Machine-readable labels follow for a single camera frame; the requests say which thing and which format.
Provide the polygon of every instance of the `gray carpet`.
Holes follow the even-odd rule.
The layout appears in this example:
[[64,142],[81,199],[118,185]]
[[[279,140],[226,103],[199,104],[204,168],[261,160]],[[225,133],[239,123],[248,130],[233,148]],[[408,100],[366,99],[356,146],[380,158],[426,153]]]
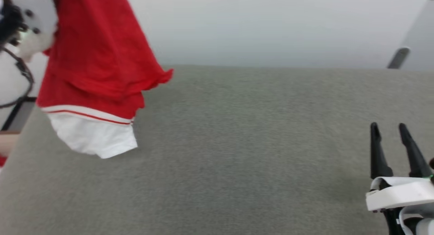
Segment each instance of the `gray carpet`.
[[369,125],[408,173],[434,157],[434,73],[175,66],[139,149],[80,155],[36,109],[0,175],[1,235],[387,234],[366,210]]

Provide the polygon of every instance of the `red cloth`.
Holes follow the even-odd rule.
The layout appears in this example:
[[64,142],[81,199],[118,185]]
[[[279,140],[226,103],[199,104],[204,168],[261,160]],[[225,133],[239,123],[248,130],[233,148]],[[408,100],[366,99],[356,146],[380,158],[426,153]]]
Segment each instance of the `red cloth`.
[[[61,101],[69,96],[64,93],[72,88],[81,90],[83,99],[84,94],[92,94],[122,104],[130,96],[137,100],[140,91],[171,79],[172,70],[165,72],[158,64],[127,0],[54,1],[59,24],[48,51],[50,59],[38,97],[40,107],[65,104]],[[53,83],[67,89],[53,90],[60,87]],[[50,99],[58,93],[63,99]]]
[[4,166],[4,164],[6,163],[6,160],[7,160],[6,157],[0,156],[0,167]]
[[124,96],[122,100],[102,97],[81,90],[60,77],[49,73],[45,75],[42,82],[37,104],[41,108],[54,105],[77,105],[106,112],[124,119],[132,119],[135,117],[136,111],[144,107],[144,99],[140,92]]

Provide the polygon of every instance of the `white wall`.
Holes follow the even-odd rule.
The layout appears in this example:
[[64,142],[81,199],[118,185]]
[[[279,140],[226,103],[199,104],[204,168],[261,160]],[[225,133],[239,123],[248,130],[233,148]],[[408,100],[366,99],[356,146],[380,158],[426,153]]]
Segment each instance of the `white wall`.
[[[164,64],[355,68],[385,68],[425,1],[130,0]],[[25,89],[4,57],[0,102]],[[45,63],[29,65],[32,96]]]
[[402,46],[411,50],[402,70],[434,71],[434,0],[426,3]]

